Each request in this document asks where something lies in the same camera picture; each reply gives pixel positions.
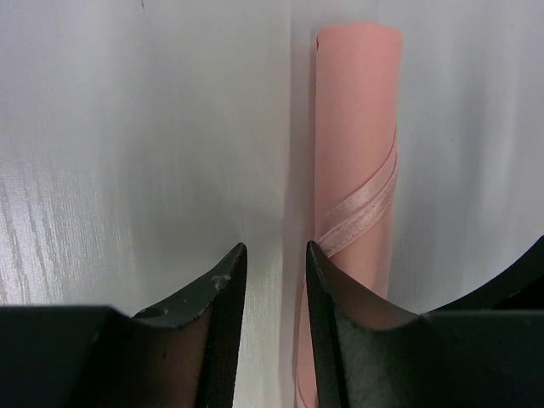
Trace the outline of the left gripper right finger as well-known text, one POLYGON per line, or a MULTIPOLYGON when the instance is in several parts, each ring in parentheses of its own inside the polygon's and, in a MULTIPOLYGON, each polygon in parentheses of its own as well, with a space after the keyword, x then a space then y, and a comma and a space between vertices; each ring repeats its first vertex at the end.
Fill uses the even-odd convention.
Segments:
POLYGON ((543 310, 414 314, 307 246, 322 407, 540 407, 543 310))

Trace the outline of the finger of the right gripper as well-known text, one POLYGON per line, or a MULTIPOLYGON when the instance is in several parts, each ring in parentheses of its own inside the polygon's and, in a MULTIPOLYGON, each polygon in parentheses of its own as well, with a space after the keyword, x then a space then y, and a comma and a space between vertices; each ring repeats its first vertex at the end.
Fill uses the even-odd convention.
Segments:
POLYGON ((498 276, 434 312, 543 310, 543 237, 498 276))

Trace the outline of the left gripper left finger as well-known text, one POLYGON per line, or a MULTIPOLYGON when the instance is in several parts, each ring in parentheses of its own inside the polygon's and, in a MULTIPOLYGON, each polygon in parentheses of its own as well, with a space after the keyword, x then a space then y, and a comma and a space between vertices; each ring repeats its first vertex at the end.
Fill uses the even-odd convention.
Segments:
POLYGON ((4 306, 4 407, 230 407, 247 248, 134 316, 109 306, 4 306))

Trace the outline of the pink satin napkin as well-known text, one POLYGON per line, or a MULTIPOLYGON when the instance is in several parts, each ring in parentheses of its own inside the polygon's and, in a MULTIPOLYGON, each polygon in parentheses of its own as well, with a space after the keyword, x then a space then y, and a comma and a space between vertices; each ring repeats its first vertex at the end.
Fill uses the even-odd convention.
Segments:
POLYGON ((314 241, 384 298, 399 171, 396 105, 402 35, 359 22, 316 38, 314 241))

